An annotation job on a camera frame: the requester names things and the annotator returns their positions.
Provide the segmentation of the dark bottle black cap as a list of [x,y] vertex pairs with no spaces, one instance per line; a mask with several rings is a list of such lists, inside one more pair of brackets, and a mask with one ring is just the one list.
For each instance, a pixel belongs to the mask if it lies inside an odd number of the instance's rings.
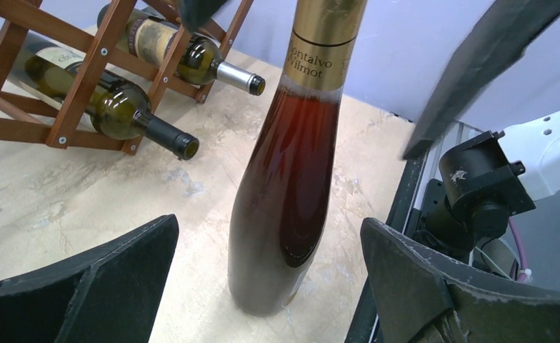
[[[27,34],[8,80],[60,109],[84,59],[37,34]],[[112,71],[103,71],[85,109],[93,128],[112,139],[145,136],[181,160],[190,160],[199,140],[154,116],[145,91]]]

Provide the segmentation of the green bottle silver neck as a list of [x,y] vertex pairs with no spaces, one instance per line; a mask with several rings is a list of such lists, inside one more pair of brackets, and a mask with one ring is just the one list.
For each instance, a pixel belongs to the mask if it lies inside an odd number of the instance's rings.
[[[149,11],[134,9],[116,47],[154,66],[161,66],[179,26]],[[202,86],[215,79],[259,96],[266,80],[225,61],[216,43],[195,33],[177,65],[175,75],[181,80]]]

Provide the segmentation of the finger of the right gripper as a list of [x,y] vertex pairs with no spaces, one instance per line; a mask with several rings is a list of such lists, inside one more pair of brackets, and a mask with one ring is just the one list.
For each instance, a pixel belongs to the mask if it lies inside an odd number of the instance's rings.
[[432,148],[496,77],[560,17],[560,0],[494,1],[457,47],[411,133],[402,158]]
[[189,32],[196,32],[229,0],[178,0],[179,18]]

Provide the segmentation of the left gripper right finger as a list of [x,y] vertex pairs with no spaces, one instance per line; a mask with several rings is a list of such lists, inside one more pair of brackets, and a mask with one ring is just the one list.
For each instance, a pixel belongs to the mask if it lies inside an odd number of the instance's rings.
[[378,219],[360,235],[385,342],[560,342],[560,292],[482,272]]

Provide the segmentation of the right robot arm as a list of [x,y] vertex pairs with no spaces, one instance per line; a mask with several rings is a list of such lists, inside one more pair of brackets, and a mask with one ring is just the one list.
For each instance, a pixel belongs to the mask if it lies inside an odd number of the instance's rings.
[[[299,1],[281,81],[238,188],[229,259],[303,264],[319,243],[342,92],[365,1]],[[495,1],[453,53],[403,157],[416,159],[481,91],[560,17],[560,1]],[[534,208],[524,182],[532,165],[487,132],[441,160],[443,208],[454,219],[428,225],[423,244],[453,258],[501,235],[512,213]]]

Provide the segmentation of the red wine bottle gold cap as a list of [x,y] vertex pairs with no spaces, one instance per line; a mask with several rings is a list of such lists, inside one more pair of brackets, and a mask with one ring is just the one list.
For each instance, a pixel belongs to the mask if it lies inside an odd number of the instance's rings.
[[238,308],[280,312],[324,231],[339,109],[365,1],[299,1],[271,106],[237,190],[228,283]]

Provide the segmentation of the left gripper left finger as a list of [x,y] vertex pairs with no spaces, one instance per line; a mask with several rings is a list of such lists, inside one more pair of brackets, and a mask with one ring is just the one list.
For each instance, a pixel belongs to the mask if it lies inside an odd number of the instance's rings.
[[0,281],[0,342],[147,342],[179,238],[173,214]]

